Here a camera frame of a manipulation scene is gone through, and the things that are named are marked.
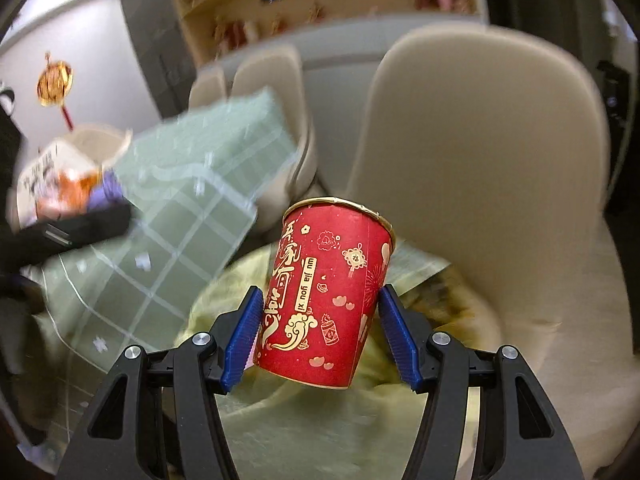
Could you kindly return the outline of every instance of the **blue gripper pad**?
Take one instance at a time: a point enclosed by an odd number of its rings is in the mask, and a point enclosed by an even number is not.
[[[416,391],[422,379],[418,364],[418,349],[404,322],[400,308],[404,309],[404,306],[398,300],[393,288],[389,285],[381,288],[378,295],[378,313],[382,329],[396,361],[400,378]]]
[[[263,306],[262,291],[252,286],[236,311],[240,319],[226,345],[225,367],[220,377],[220,384],[227,393],[242,378],[249,352],[254,345],[255,335],[258,333]]]

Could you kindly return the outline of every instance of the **orange object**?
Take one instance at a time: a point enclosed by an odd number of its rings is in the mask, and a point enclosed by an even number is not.
[[[36,200],[37,218],[57,220],[86,213],[91,190],[99,183],[98,172],[76,176],[72,171],[61,171],[53,194]]]

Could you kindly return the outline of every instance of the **black object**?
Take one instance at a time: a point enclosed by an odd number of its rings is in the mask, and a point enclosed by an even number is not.
[[[177,349],[127,348],[76,428],[58,480],[167,479],[163,386],[175,392],[181,464],[174,465],[186,480],[237,480],[213,394],[228,392],[220,380],[228,342],[261,301],[260,291],[250,288],[237,311]],[[482,388],[474,479],[584,480],[556,411],[515,348],[469,350],[434,333],[389,285],[378,307],[403,379],[417,370],[412,388],[430,393],[403,480],[453,480],[470,386]]]
[[[6,210],[6,196],[14,180],[22,143],[20,131],[0,107],[0,206],[3,210]],[[129,202],[122,202],[82,216],[35,224],[17,233],[12,231],[4,214],[0,215],[0,309],[13,308],[17,301],[29,314],[41,310],[44,299],[38,285],[22,277],[20,269],[125,234],[133,211]],[[12,375],[5,359],[0,352],[0,411],[19,441],[37,446],[44,441],[46,433],[32,428],[20,414],[20,399],[14,396]]]
[[[626,442],[616,459],[596,471],[597,480],[637,480],[640,478],[640,425]]]
[[[0,98],[5,97],[9,101],[10,109],[8,110],[2,102],[0,102],[0,106],[4,108],[4,111],[9,117],[14,113],[15,107],[15,92],[14,89],[9,86],[4,86],[2,81],[0,81]]]
[[[163,119],[188,108],[196,68],[172,0],[120,0],[133,50]]]
[[[604,74],[602,98],[607,111],[611,140],[609,162],[609,179],[611,179],[616,167],[624,163],[625,153],[622,153],[621,149],[629,113],[631,74],[606,60],[598,63],[598,70]]]

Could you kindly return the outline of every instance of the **plaid blanket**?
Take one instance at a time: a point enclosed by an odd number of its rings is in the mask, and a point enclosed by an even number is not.
[[[170,348],[200,291],[255,220],[253,200],[295,147],[270,91],[188,112],[146,132],[114,167],[140,210],[126,238],[53,258],[31,279],[60,371],[51,434],[66,444],[130,344]]]

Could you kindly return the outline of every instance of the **paper cup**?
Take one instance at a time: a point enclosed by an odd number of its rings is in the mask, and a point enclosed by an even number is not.
[[[284,215],[254,364],[323,388],[348,388],[395,237],[364,206],[313,198]]]

